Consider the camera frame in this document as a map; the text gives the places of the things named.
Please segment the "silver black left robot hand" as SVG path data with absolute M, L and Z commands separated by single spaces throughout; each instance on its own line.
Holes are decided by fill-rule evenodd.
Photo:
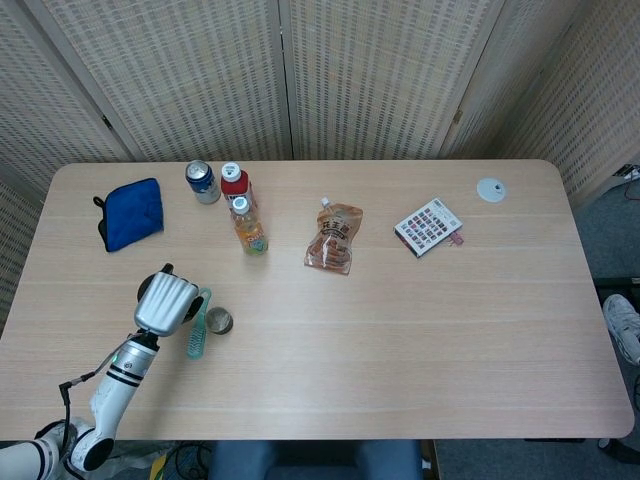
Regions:
M 158 337 L 173 335 L 196 315 L 204 301 L 199 287 L 176 276 L 171 263 L 141 283 L 137 300 L 135 324 Z

